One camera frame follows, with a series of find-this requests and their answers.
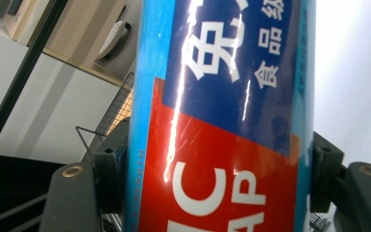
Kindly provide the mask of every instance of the white surface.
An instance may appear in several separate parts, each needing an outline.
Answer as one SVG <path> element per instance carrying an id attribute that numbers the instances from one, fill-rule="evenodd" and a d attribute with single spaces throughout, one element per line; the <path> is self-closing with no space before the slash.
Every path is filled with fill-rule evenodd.
<path id="1" fill-rule="evenodd" d="M 315 131 L 371 163 L 371 0 L 317 1 Z"/>
<path id="2" fill-rule="evenodd" d="M 0 34 L 0 103 L 27 48 Z M 0 155 L 61 163 L 86 152 L 76 126 L 95 130 L 118 87 L 41 55 L 0 135 Z M 83 133 L 86 141 L 92 134 Z"/>

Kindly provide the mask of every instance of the black rod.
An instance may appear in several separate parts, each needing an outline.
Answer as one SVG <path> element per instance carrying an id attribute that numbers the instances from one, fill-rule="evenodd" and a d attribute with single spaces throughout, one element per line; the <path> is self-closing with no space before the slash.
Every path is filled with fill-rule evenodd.
<path id="1" fill-rule="evenodd" d="M 0 104 L 0 133 L 8 121 L 17 99 L 22 93 L 32 70 L 35 68 L 36 63 L 41 56 L 43 48 L 67 3 L 67 0 L 54 0 L 52 4 L 49 3 L 47 6 L 48 14 L 44 19 L 38 36 L 29 47 L 16 75 L 14 76 L 14 80 L 5 95 L 5 98 Z"/>

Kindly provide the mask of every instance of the white letter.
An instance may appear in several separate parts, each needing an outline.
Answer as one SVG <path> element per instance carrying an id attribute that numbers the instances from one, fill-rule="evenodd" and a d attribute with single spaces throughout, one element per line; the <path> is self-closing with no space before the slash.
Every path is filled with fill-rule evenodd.
<path id="1" fill-rule="evenodd" d="M 211 232 L 211 231 L 198 229 L 188 225 L 180 224 L 176 221 L 168 220 L 167 232 Z"/>
<path id="2" fill-rule="evenodd" d="M 177 162 L 173 174 L 173 192 L 174 198 L 180 207 L 187 213 L 194 216 L 207 216 L 218 208 L 225 193 L 225 170 L 215 168 L 215 187 L 212 194 L 204 200 L 194 200 L 189 198 L 182 186 L 183 170 L 186 164 Z"/>
<path id="3" fill-rule="evenodd" d="M 241 183 L 248 181 L 248 193 L 241 193 Z M 250 171 L 241 171 L 234 178 L 233 194 L 231 201 L 233 203 L 265 205 L 266 195 L 255 194 L 257 188 L 257 179 Z"/>
<path id="4" fill-rule="evenodd" d="M 246 228 L 246 232 L 253 232 L 256 224 L 264 222 L 264 213 L 248 217 L 241 217 L 228 222 L 228 232 L 238 232 L 237 229 Z"/>

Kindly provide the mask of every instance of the red and blue can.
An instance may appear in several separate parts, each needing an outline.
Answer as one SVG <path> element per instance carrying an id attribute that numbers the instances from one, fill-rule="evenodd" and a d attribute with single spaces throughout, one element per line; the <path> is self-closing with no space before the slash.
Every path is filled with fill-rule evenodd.
<path id="1" fill-rule="evenodd" d="M 144 1 L 125 231 L 308 229 L 314 4 Z"/>

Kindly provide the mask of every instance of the dark blue label section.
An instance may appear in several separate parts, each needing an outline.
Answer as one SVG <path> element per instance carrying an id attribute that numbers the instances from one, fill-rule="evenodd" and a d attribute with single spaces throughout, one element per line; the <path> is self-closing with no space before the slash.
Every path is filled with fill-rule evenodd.
<path id="1" fill-rule="evenodd" d="M 177 1 L 164 104 L 289 155 L 300 1 Z"/>

